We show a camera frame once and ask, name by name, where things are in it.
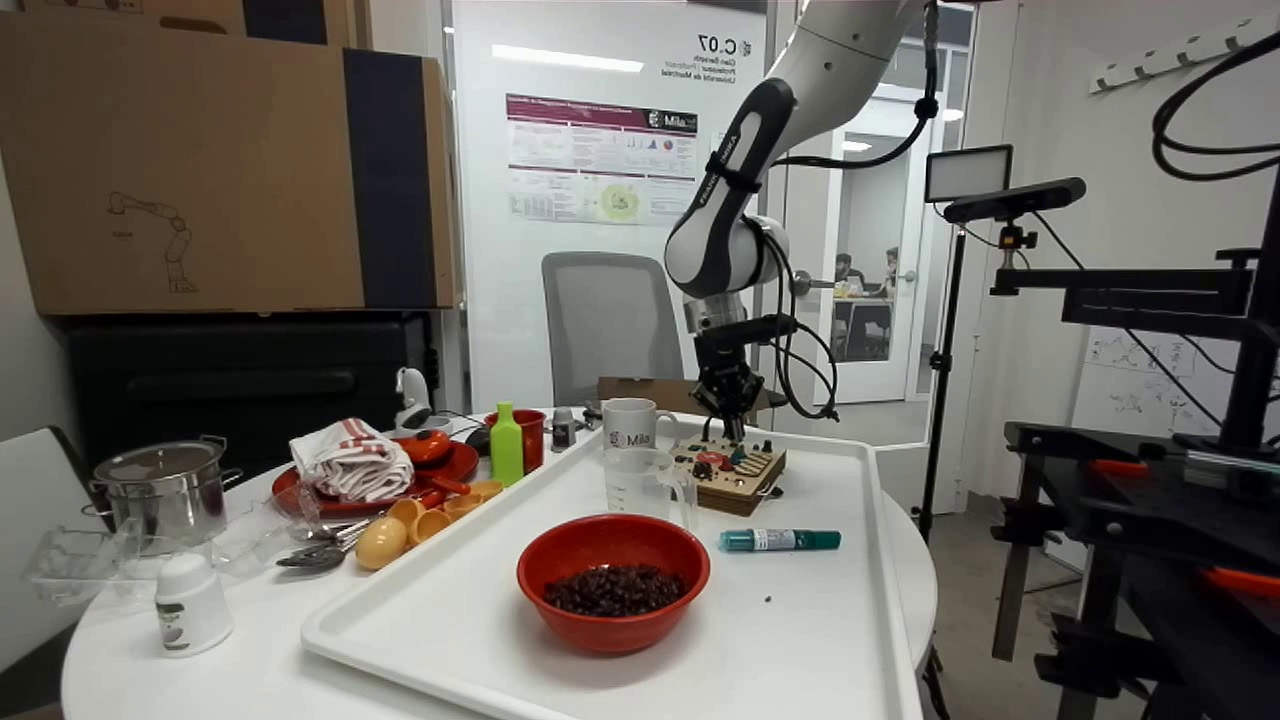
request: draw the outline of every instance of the white table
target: white table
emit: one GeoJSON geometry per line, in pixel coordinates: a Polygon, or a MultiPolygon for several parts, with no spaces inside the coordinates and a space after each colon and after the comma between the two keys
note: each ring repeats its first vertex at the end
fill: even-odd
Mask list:
{"type": "MultiPolygon", "coordinates": [[[[263,495],[277,471],[243,483],[229,499],[231,529],[270,521],[263,495]]],[[[893,566],[904,600],[904,636],[916,661],[927,650],[937,619],[937,570],[927,543],[904,506],[879,490],[893,537],[893,566]]],[[[107,588],[82,612],[63,661],[67,720],[375,720],[429,717],[457,720],[465,707],[416,697],[375,677],[327,663],[299,642],[299,625],[327,597],[366,580],[350,563],[327,577],[278,577],[277,553],[252,553],[223,577],[235,631],[202,657],[162,657],[161,625],[143,588],[107,588]]]]}

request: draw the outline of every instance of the marker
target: marker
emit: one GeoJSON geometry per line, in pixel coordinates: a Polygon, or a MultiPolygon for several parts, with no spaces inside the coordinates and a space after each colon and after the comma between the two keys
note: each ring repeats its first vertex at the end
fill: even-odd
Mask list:
{"type": "Polygon", "coordinates": [[[832,553],[841,546],[834,529],[727,529],[718,533],[723,553],[832,553]]]}

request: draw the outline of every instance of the light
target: light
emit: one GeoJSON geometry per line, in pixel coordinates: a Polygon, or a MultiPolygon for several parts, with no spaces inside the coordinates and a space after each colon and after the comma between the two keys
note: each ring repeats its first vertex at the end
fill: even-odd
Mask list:
{"type": "Polygon", "coordinates": [[[546,48],[518,48],[518,45],[492,45],[492,57],[509,63],[555,63],[555,67],[630,72],[630,74],[643,72],[641,59],[546,51],[546,48]]]}

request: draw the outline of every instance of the dark food in bowl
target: dark food in bowl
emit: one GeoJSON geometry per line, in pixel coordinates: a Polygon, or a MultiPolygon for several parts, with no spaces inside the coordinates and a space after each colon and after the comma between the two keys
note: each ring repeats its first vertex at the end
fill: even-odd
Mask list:
{"type": "Polygon", "coordinates": [[[546,602],[578,615],[643,615],[683,597],[683,580],[651,563],[605,563],[544,588],[546,602]]]}

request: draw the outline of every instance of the chair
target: chair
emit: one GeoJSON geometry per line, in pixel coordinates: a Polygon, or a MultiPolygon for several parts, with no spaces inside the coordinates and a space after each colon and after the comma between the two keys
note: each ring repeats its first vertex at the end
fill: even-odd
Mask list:
{"type": "Polygon", "coordinates": [[[0,440],[0,673],[76,619],[40,600],[24,570],[40,540],[86,502],[86,487],[53,426],[0,440]]]}
{"type": "Polygon", "coordinates": [[[594,398],[601,376],[683,379],[669,277],[649,256],[544,256],[551,398],[594,398]]]}

